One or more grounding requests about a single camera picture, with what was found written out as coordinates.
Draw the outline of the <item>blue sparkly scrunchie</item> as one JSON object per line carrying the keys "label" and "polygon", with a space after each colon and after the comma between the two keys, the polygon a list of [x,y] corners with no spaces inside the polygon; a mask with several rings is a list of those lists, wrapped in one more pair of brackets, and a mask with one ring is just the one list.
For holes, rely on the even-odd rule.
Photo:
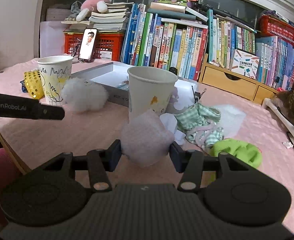
{"label": "blue sparkly scrunchie", "polygon": [[27,88],[25,87],[25,82],[24,80],[20,81],[21,84],[21,90],[23,93],[27,93]]}

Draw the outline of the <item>gold sequin fabric bow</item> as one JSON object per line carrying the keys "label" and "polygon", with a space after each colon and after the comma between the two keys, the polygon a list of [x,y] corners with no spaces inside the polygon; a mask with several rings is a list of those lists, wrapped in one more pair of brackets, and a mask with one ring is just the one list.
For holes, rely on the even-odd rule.
{"label": "gold sequin fabric bow", "polygon": [[33,99],[42,99],[44,97],[42,80],[39,70],[33,70],[24,73],[24,85],[29,96]]}

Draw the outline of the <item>green checked baby cloth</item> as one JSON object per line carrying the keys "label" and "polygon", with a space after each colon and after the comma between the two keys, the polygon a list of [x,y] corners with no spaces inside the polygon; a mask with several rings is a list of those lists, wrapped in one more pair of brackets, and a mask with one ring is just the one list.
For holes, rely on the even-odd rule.
{"label": "green checked baby cloth", "polygon": [[219,125],[221,112],[199,102],[184,112],[175,114],[177,126],[186,135],[186,140],[209,152],[214,144],[224,139],[224,129]]}

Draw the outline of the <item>lilac fuzzy cloth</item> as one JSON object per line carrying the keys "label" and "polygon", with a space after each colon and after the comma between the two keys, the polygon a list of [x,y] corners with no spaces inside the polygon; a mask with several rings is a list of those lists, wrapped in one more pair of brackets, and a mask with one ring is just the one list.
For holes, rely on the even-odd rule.
{"label": "lilac fuzzy cloth", "polygon": [[149,109],[123,127],[120,136],[121,152],[136,165],[147,167],[168,155],[174,140],[174,134]]}

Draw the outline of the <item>lime green fabric flower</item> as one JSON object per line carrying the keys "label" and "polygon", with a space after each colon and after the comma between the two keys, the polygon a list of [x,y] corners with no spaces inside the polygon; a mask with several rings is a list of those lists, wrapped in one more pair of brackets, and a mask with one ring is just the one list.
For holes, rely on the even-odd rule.
{"label": "lime green fabric flower", "polygon": [[209,151],[213,157],[220,153],[228,153],[254,168],[258,168],[262,162],[261,151],[257,146],[232,138],[216,142]]}

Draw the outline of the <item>white fluffy stuffing ball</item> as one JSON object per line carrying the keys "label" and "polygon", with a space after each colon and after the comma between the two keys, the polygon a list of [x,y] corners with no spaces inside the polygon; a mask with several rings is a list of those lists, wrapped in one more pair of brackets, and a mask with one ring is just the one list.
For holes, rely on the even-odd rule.
{"label": "white fluffy stuffing ball", "polygon": [[73,112],[96,112],[104,107],[108,92],[98,83],[74,77],[65,83],[62,98]]}

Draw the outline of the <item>scribbled white paper cup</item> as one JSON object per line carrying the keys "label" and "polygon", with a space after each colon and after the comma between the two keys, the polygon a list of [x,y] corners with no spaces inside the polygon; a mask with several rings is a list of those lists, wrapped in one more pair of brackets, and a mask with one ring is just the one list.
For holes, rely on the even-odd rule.
{"label": "scribbled white paper cup", "polygon": [[71,77],[73,57],[58,55],[41,58],[37,61],[46,103],[62,106],[65,101],[62,89]]}

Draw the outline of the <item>small black binder clip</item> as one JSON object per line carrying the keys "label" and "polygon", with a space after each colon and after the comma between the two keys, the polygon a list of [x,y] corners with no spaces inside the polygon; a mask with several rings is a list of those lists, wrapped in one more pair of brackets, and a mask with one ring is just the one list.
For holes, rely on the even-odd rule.
{"label": "small black binder clip", "polygon": [[197,92],[194,90],[194,87],[191,86],[192,92],[193,92],[193,97],[194,97],[194,103],[198,103],[201,97],[204,95],[204,93],[207,91],[205,88],[202,92]]}

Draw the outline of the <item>paper cup with drawing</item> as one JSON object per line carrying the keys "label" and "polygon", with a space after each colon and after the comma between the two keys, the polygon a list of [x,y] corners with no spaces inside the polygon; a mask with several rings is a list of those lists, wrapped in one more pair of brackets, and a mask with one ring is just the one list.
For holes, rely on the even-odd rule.
{"label": "paper cup with drawing", "polygon": [[155,67],[131,67],[127,72],[129,119],[132,120],[149,109],[157,115],[165,113],[178,77]]}

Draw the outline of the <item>white shallow box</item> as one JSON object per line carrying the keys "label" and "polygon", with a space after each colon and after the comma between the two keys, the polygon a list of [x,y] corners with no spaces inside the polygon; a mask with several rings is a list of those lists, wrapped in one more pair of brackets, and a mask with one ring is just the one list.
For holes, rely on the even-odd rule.
{"label": "white shallow box", "polygon": [[[90,64],[90,67],[76,70],[71,76],[101,84],[108,92],[108,101],[128,107],[128,68],[130,65],[119,62],[108,62],[97,66]],[[195,91],[200,92],[197,82],[181,78],[177,80],[165,113],[178,114],[194,104],[191,86]]]}

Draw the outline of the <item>white patterned box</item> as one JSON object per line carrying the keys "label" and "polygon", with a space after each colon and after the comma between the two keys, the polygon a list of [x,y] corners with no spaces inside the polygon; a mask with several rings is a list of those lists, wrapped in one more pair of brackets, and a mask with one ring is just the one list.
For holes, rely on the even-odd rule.
{"label": "white patterned box", "polygon": [[256,80],[259,62],[259,57],[242,51],[240,49],[236,49],[234,51],[234,55],[231,60],[231,65],[229,69],[232,72]]}

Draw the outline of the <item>red plastic crate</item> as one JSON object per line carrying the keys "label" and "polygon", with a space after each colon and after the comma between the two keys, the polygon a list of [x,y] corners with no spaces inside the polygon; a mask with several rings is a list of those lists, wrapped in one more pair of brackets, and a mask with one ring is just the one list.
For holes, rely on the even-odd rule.
{"label": "red plastic crate", "polygon": [[[64,52],[72,54],[75,47],[82,41],[83,33],[64,31]],[[94,59],[107,59],[119,61],[122,51],[124,34],[102,33],[98,34],[95,40],[93,51]]]}

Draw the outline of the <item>grey plush toy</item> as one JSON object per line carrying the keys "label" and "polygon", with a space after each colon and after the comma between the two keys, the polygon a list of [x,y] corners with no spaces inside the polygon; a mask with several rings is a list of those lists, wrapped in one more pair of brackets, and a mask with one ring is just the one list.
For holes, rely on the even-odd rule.
{"label": "grey plush toy", "polygon": [[64,20],[65,21],[76,21],[76,17],[81,11],[82,3],[80,1],[75,1],[71,5],[70,14]]}

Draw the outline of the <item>row of upright books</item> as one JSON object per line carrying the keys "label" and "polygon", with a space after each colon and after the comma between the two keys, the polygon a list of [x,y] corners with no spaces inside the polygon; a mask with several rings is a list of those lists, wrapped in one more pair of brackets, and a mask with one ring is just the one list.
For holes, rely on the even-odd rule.
{"label": "row of upright books", "polygon": [[197,81],[207,48],[208,25],[190,8],[181,12],[131,3],[124,18],[119,61],[133,66],[170,70]]}

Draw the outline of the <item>stack of grey books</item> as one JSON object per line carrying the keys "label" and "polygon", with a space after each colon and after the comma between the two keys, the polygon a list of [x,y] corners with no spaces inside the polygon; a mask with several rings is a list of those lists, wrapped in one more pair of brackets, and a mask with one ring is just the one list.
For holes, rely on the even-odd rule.
{"label": "stack of grey books", "polygon": [[107,12],[92,12],[89,22],[100,33],[124,33],[133,5],[132,2],[107,4]]}

